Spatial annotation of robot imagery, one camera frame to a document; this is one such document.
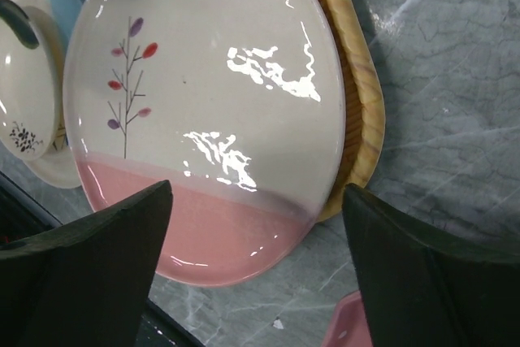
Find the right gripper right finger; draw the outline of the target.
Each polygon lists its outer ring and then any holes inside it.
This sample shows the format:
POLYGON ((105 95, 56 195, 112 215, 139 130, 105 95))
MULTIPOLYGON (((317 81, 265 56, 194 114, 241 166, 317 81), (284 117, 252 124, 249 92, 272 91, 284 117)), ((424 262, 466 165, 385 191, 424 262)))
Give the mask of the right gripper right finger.
POLYGON ((373 345, 518 345, 518 239, 456 236, 356 184, 342 211, 373 345))

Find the wooden bamboo tray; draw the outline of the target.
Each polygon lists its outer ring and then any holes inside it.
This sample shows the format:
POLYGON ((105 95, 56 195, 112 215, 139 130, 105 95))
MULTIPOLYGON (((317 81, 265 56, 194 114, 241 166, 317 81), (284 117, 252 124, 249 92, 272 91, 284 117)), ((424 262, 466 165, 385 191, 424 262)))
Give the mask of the wooden bamboo tray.
POLYGON ((319 222, 341 211, 349 183, 371 179, 384 143, 385 108, 379 78, 352 0, 319 0, 330 24, 344 78, 346 130, 340 168, 319 222))

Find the beige pink branch plate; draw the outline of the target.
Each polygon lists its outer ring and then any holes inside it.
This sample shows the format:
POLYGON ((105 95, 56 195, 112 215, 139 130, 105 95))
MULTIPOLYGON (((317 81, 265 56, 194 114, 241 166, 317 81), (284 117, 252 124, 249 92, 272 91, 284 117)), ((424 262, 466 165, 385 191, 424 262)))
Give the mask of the beige pink branch plate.
POLYGON ((180 283, 273 267, 339 169, 345 91, 318 0, 86 0, 63 92, 94 210, 171 183, 157 271, 180 283))

